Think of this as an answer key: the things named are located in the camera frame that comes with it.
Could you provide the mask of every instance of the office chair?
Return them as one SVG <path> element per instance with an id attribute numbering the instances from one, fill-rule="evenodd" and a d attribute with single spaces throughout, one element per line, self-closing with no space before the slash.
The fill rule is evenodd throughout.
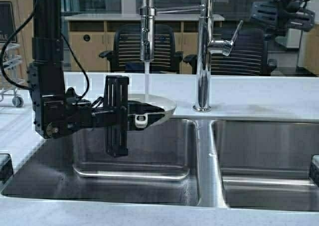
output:
<path id="1" fill-rule="evenodd" d="M 231 39 L 233 29 L 216 32 L 221 39 Z M 188 55 L 183 60 L 192 67 L 192 74 L 197 72 L 197 55 Z M 277 62 L 268 60 L 268 43 L 261 29 L 245 29 L 239 32 L 230 56 L 213 54 L 211 58 L 212 75 L 251 75 L 269 76 L 277 68 Z"/>
<path id="2" fill-rule="evenodd" d="M 144 73 L 144 63 L 140 61 L 140 24 L 120 27 L 115 34 L 114 50 L 104 51 L 100 58 L 107 58 L 111 72 L 125 71 Z M 179 74 L 179 64 L 183 52 L 175 52 L 175 37 L 171 27 L 155 25 L 155 59 L 150 64 L 151 73 L 175 72 Z"/>

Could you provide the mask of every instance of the faucet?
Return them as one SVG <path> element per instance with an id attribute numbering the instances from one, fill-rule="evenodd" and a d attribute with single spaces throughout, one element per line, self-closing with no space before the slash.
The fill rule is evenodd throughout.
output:
<path id="1" fill-rule="evenodd" d="M 200 10 L 198 45 L 197 45 L 197 77 L 196 77 L 196 103 L 193 109 L 198 112 L 209 112 L 210 96 L 210 70 L 211 55 L 223 54 L 229 56 L 243 21 L 231 40 L 213 38 L 214 18 L 213 0 L 201 0 L 199 6 L 182 6 L 156 9 L 154 0 L 143 0 L 140 8 L 141 15 L 141 61 L 151 62 L 154 60 L 154 28 L 155 16 L 164 13 L 176 13 Z"/>

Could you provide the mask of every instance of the stainless steel sink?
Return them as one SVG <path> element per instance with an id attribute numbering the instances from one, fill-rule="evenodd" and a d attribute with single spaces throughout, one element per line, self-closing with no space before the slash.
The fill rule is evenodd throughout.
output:
<path id="1" fill-rule="evenodd" d="M 129 132 L 127 158 L 98 160 L 98 169 L 75 172 L 74 143 L 85 142 L 86 157 L 103 155 L 103 131 L 48 140 L 2 191 L 7 197 L 196 206 L 196 126 L 172 119 L 141 132 Z"/>
<path id="2" fill-rule="evenodd" d="M 216 121 L 212 130 L 229 207 L 319 211 L 309 179 L 319 124 Z"/>

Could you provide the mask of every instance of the wire cart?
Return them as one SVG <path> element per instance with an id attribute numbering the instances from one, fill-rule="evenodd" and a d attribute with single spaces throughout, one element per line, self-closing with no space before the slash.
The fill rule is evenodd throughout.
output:
<path id="1" fill-rule="evenodd" d="M 18 66 L 22 63 L 22 58 L 17 54 L 19 44 L 11 43 L 4 54 L 3 66 L 6 70 L 7 75 L 16 83 L 23 84 L 24 80 L 19 79 L 17 76 Z M 23 98 L 17 93 L 18 88 L 9 84 L 0 71 L 0 102 L 4 100 L 4 96 L 13 96 L 12 103 L 15 107 L 20 108 L 23 106 Z"/>

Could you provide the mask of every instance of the cart wheel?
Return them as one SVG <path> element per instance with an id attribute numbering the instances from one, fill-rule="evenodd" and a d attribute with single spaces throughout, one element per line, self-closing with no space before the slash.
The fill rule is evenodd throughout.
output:
<path id="1" fill-rule="evenodd" d="M 24 104 L 23 98 L 21 96 L 15 96 L 12 99 L 12 104 L 17 108 L 21 108 Z"/>

